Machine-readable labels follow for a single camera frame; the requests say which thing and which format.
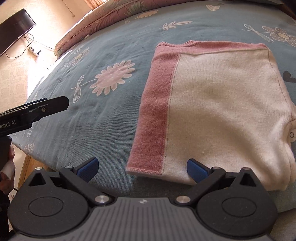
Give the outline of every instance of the metal screw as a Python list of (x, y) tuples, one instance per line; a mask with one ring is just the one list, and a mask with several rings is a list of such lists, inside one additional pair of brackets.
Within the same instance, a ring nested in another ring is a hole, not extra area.
[(176, 198), (178, 203), (189, 203), (191, 201), (190, 197), (188, 196), (179, 196)]
[(96, 196), (96, 198), (94, 200), (98, 203), (106, 203), (110, 200), (110, 198), (105, 195), (100, 195), (100, 196)]

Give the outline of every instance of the television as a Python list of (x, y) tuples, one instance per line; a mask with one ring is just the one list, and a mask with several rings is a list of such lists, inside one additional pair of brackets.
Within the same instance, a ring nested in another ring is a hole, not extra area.
[(36, 23), (25, 9), (21, 9), (2, 22), (0, 24), (0, 56), (35, 25)]

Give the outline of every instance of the patterned wallpaper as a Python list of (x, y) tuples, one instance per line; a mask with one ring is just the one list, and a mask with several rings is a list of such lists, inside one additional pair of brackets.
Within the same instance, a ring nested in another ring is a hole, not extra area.
[[(30, 31), (34, 39), (54, 48), (64, 33), (90, 11), (83, 0), (64, 2), (75, 17), (61, 0), (6, 0), (0, 5), (0, 23), (25, 8), (36, 22)], [(47, 70), (46, 67), (56, 60), (48, 48), (34, 42), (32, 45), (35, 50), (41, 50), (38, 58), (27, 50), (16, 59), (9, 59), (6, 55), (0, 57), (0, 112), (23, 104)], [(19, 40), (7, 51), (7, 55), (18, 56), (26, 46)]]

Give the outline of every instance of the black handle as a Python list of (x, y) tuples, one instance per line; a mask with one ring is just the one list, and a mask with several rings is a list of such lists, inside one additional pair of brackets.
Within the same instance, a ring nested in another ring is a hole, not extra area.
[(8, 153), (11, 145), (11, 137), (4, 136), (0, 138), (0, 171), (8, 161)]

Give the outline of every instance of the curtain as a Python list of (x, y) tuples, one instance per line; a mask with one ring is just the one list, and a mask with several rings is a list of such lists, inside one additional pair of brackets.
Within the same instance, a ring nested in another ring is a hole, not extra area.
[(94, 10), (96, 7), (100, 6), (103, 4), (106, 0), (84, 0), (87, 5)]

